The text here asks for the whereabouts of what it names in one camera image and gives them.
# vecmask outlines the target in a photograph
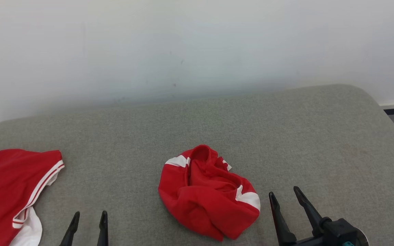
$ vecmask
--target red cloth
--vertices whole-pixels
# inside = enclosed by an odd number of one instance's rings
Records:
[[[159,195],[188,229],[223,241],[238,236],[259,216],[261,204],[250,182],[230,169],[207,145],[167,160]]]
[[[0,246],[10,244],[28,217],[28,208],[63,167],[59,151],[0,151]]]

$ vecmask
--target red stripe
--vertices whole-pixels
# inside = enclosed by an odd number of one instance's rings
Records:
[[[29,204],[27,204],[25,207],[30,207],[30,205],[32,203],[34,203],[36,196],[40,193],[40,190],[42,189],[42,186],[47,182],[47,180],[62,166],[64,166],[65,164],[61,164],[60,166],[58,166],[54,171],[52,171],[50,173],[50,175],[48,175],[48,177],[44,180],[44,182],[40,185],[39,189],[37,190],[36,194],[33,197],[33,200],[31,200],[31,202]]]

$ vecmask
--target white wall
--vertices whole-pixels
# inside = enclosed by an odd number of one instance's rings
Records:
[[[394,0],[0,0],[0,121],[332,83],[394,104]]]

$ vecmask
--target gray sofa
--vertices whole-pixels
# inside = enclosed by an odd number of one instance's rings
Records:
[[[220,243],[181,226],[158,184],[166,160],[199,144],[253,184],[261,215]],[[102,210],[117,245],[277,245],[273,191],[298,239],[311,226],[299,186],[322,216],[345,218],[371,245],[394,245],[394,124],[348,85],[39,116],[0,123],[0,150],[61,151],[66,167],[34,205],[41,246],[58,245],[81,212],[75,246],[96,245]]]

